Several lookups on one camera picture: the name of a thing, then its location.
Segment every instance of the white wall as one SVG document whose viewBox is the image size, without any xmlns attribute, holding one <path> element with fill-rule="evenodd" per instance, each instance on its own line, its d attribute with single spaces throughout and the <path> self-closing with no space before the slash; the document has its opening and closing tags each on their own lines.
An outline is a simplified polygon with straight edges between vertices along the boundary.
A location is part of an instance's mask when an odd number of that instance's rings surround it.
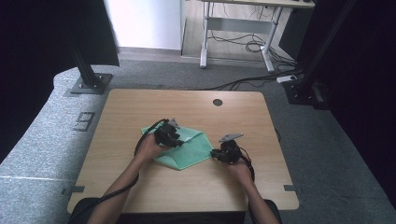
<svg viewBox="0 0 396 224">
<path fill-rule="evenodd" d="M 105 0 L 117 47 L 181 49 L 184 0 Z"/>
</svg>

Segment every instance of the white desk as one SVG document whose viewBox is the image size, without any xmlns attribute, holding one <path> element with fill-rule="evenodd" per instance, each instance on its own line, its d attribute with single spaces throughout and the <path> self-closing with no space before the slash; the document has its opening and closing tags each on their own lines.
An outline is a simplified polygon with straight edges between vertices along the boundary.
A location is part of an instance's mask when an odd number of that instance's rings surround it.
<svg viewBox="0 0 396 224">
<path fill-rule="evenodd" d="M 315 4 L 311 1 L 309 3 L 292 0 L 202 0 L 205 2 L 205 14 L 204 14 L 204 41 L 201 46 L 201 62 L 200 67 L 206 68 L 207 59 L 207 31 L 230 31 L 230 32 L 242 32 L 242 33 L 254 33 L 254 34 L 267 34 L 268 39 L 266 44 L 262 47 L 262 57 L 264 58 L 267 70 L 270 73 L 275 72 L 272 65 L 270 56 L 268 55 L 268 49 L 271 46 L 271 42 L 274 38 L 275 30 L 279 22 L 280 13 L 283 7 L 305 7 L 311 8 Z M 228 18 L 216 18 L 209 16 L 210 3 L 227 3 L 227 4 L 242 4 L 242 5 L 255 5 L 255 6 L 269 6 L 276 7 L 275 16 L 272 21 L 249 21 L 249 20 L 236 20 Z"/>
</svg>

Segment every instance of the black cable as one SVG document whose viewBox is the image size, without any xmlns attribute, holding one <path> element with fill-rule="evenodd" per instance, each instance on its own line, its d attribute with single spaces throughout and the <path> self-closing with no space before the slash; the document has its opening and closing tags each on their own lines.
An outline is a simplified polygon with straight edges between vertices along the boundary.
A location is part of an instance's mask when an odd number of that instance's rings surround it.
<svg viewBox="0 0 396 224">
<path fill-rule="evenodd" d="M 212 3 L 211 16 L 213 16 L 214 7 L 215 7 L 215 4 Z M 263 9 L 264 9 L 264 7 L 262 7 L 262 11 L 260 12 L 259 20 L 262 18 Z M 224 10 L 224 13 L 227 15 L 227 17 L 229 17 L 227 12 L 226 12 L 226 10 L 225 10 L 225 4 L 223 4 L 223 10 Z M 272 19 L 271 20 L 273 20 L 274 19 L 274 15 L 275 15 L 275 11 L 276 11 L 276 9 L 274 8 L 274 10 L 270 14 L 268 14 L 267 16 L 264 15 L 264 17 L 267 18 L 267 17 L 269 17 L 272 14 Z M 243 35 L 243 36 L 240 36 L 240 37 L 237 37 L 237 38 L 232 38 L 232 39 L 225 39 L 225 38 L 222 38 L 222 37 L 215 36 L 213 34 L 213 30 L 210 30 L 210 32 L 211 32 L 212 36 L 208 37 L 208 39 L 213 38 L 216 41 L 224 41 L 224 42 L 229 42 L 229 43 L 233 43 L 233 44 L 237 44 L 237 45 L 245 45 L 246 46 L 246 50 L 249 51 L 249 52 L 254 52 L 254 53 L 255 52 L 261 52 L 261 51 L 263 51 L 263 49 L 261 49 L 261 46 L 265 45 L 265 42 L 259 36 L 256 36 L 255 34 Z M 247 36 L 251 36 L 252 40 L 247 42 L 247 43 L 235 42 L 235 40 L 239 40 L 239 39 L 242 39 L 242 38 L 247 37 Z M 252 49 L 250 46 L 257 46 L 258 49 Z M 295 62 L 294 60 L 291 60 L 291 59 L 288 59 L 288 58 L 280 56 L 271 46 L 269 48 L 269 52 L 273 56 L 274 60 L 276 62 L 278 62 L 278 63 L 287 63 L 287 64 L 289 64 L 291 66 L 295 66 L 297 64 L 297 62 Z"/>
<path fill-rule="evenodd" d="M 251 84 L 251 83 L 248 82 L 248 81 L 240 81 L 240 82 L 235 82 L 235 83 L 230 87 L 230 91 L 236 91 L 236 90 L 238 89 L 238 87 L 239 87 L 242 83 L 248 83 L 248 84 L 250 84 L 251 86 L 256 87 L 256 86 L 254 86 L 253 84 Z"/>
<path fill-rule="evenodd" d="M 264 6 L 262 6 L 262 11 L 260 12 L 260 16 L 259 16 L 259 13 L 257 13 L 257 20 L 258 21 L 262 19 L 262 12 L 263 11 L 264 11 Z"/>
<path fill-rule="evenodd" d="M 236 85 L 235 87 L 233 87 L 233 89 L 230 88 L 230 91 L 236 91 L 236 90 L 238 90 L 238 88 L 239 88 L 239 86 L 240 86 L 241 84 L 249 84 L 250 86 L 252 86 L 252 87 L 254 87 L 254 88 L 259 88 L 259 87 L 263 87 L 264 84 L 265 84 L 266 82 L 268 82 L 268 81 L 264 81 L 261 85 L 256 86 L 256 85 L 254 85 L 254 84 L 251 83 L 251 82 L 242 81 L 242 82 L 238 82 L 237 85 Z"/>
<path fill-rule="evenodd" d="M 253 14 L 257 11 L 257 6 L 254 7 L 254 11 L 250 14 L 250 16 L 248 17 L 248 20 L 250 20 L 251 16 L 253 16 Z"/>
<path fill-rule="evenodd" d="M 140 148 L 140 145 L 142 144 L 143 140 L 145 140 L 146 136 L 149 134 L 149 132 L 151 132 L 151 130 L 153 130 L 155 127 L 157 127 L 157 125 L 163 121 L 167 121 L 167 119 L 161 119 L 159 121 L 157 121 L 156 123 L 154 123 L 151 127 L 149 127 L 142 135 L 142 137 L 140 137 L 139 141 L 136 144 L 136 148 L 134 149 L 134 156 L 137 153 L 137 150 Z M 92 209 L 93 207 L 95 207 L 96 205 L 98 205 L 99 203 L 102 203 L 112 197 L 115 197 L 121 193 L 123 193 L 125 190 L 130 189 L 131 187 L 133 187 L 137 181 L 139 180 L 139 174 L 137 174 L 136 178 L 134 179 L 134 181 L 132 181 L 129 185 L 125 186 L 122 189 L 118 189 L 115 190 L 111 193 L 108 193 L 107 195 L 102 196 L 100 199 L 98 199 L 97 201 L 88 204 L 85 208 L 81 209 L 79 212 L 77 212 L 73 217 L 70 217 L 69 221 L 67 223 L 71 223 L 74 219 L 76 219 L 77 217 L 79 217 L 81 214 L 87 212 L 88 210 Z"/>
<path fill-rule="evenodd" d="M 223 90 L 224 88 L 226 88 L 227 86 L 230 86 L 230 85 L 233 85 L 233 87 L 234 87 L 235 85 L 237 85 L 235 83 L 239 83 L 239 82 L 256 81 L 256 80 L 261 80 L 261 81 L 276 80 L 276 78 L 279 77 L 280 75 L 286 75 L 289 72 L 293 72 L 295 74 L 295 72 L 299 72 L 299 70 L 291 69 L 291 70 L 288 70 L 288 71 L 280 72 L 280 73 L 273 74 L 273 75 L 270 75 L 270 76 L 265 76 L 265 77 L 245 77 L 245 78 L 237 79 L 236 81 L 232 81 L 232 82 L 229 82 L 229 83 L 217 86 L 217 87 L 200 89 L 198 91 L 213 91 L 213 90 L 221 91 L 221 90 Z"/>
<path fill-rule="evenodd" d="M 225 13 L 225 15 L 227 16 L 227 18 L 230 18 L 230 17 L 228 16 L 227 12 L 225 11 L 225 3 L 223 3 L 223 8 L 224 8 L 224 13 Z"/>
<path fill-rule="evenodd" d="M 254 182 L 254 180 L 256 179 L 256 175 L 255 175 L 255 173 L 254 173 L 254 168 L 253 168 L 253 166 L 251 165 L 251 159 L 250 159 L 250 157 L 249 157 L 247 151 L 244 150 L 244 152 L 245 152 L 245 154 L 247 155 L 247 158 L 242 154 L 242 155 L 241 155 L 241 159 L 242 159 L 243 161 L 245 161 L 245 163 L 247 164 L 247 168 L 248 168 L 249 171 L 250 171 L 251 179 L 252 179 L 253 182 Z"/>
</svg>

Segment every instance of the grommet hole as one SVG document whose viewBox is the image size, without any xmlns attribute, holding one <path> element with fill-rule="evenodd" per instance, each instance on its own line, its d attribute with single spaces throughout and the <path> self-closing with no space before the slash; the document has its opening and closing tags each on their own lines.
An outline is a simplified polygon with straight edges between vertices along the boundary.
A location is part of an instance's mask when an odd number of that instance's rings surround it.
<svg viewBox="0 0 396 224">
<path fill-rule="evenodd" d="M 221 105 L 222 105 L 222 101 L 221 101 L 220 99 L 215 99 L 215 100 L 213 101 L 213 105 L 221 106 Z"/>
</svg>

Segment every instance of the black curtain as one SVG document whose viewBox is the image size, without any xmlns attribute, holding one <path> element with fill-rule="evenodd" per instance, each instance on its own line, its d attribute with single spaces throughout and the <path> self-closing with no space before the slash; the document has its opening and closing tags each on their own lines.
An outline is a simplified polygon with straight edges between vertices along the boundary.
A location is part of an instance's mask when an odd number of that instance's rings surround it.
<svg viewBox="0 0 396 224">
<path fill-rule="evenodd" d="M 73 41 L 89 64 L 119 66 L 103 0 L 0 3 L 0 161 L 32 123 L 53 78 L 76 67 Z"/>
<path fill-rule="evenodd" d="M 279 46 L 298 63 L 306 63 L 329 34 L 346 0 L 313 0 L 315 8 L 294 8 Z"/>
<path fill-rule="evenodd" d="M 396 207 L 396 4 L 347 0 L 335 1 L 339 8 L 325 7 L 329 2 L 318 1 L 298 60 L 319 59 L 303 67 L 326 85 L 327 106 Z M 352 7 L 319 54 L 315 46 L 332 30 L 328 21 L 335 21 L 344 6 Z"/>
</svg>

